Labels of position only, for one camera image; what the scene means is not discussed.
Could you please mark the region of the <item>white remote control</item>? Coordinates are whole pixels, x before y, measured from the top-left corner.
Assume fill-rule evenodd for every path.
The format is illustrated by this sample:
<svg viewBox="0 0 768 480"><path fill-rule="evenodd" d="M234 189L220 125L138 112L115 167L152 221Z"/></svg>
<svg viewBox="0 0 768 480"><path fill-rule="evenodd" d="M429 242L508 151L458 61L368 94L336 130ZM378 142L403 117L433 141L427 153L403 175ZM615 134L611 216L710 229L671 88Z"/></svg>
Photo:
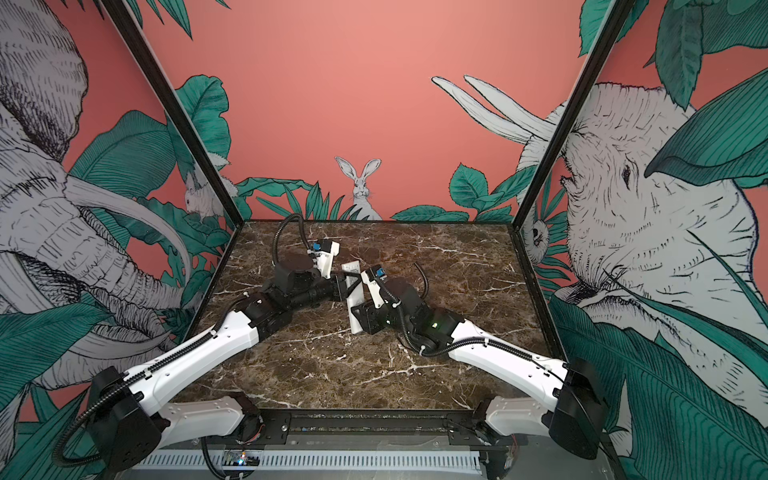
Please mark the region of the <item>white remote control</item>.
<svg viewBox="0 0 768 480"><path fill-rule="evenodd" d="M355 335L361 333L363 328L352 312L352 308L360 306L365 302L360 261L356 260L343 264L342 273L344 274L344 293L347 303L350 331Z"/></svg>

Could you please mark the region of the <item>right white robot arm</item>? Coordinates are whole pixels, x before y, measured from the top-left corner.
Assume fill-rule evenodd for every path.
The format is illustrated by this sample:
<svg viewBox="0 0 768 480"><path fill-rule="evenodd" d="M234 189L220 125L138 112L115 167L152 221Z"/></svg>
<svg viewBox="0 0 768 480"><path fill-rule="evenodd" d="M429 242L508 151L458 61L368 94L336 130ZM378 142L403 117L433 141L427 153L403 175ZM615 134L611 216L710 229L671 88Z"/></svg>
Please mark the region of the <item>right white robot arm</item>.
<svg viewBox="0 0 768 480"><path fill-rule="evenodd" d="M527 394L526 402L495 397L479 408L480 424L493 434L548 435L571 454L596 458L608 404L591 363L549 358L503 341L457 312L429 306L402 279L357 280L343 295L354 332L392 328L423 358L447 356Z"/></svg>

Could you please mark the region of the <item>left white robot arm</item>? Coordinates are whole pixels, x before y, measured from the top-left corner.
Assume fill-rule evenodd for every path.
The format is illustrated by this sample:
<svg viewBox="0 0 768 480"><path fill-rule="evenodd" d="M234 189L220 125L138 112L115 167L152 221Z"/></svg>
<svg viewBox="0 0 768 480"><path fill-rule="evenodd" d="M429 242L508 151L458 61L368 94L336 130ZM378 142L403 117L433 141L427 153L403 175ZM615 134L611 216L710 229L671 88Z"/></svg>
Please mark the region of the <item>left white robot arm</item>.
<svg viewBox="0 0 768 480"><path fill-rule="evenodd" d="M161 447L196 437L255 440L263 420L246 394L207 402L173 399L224 361L288 326L296 311L324 301L361 305L369 275L356 262L333 270L334 257L316 249L278 261L273 278L234 301L212 327L123 373L110 367L96 375L86 410L55 443L54 464L75 468L103 462L107 471L121 472Z"/></svg>

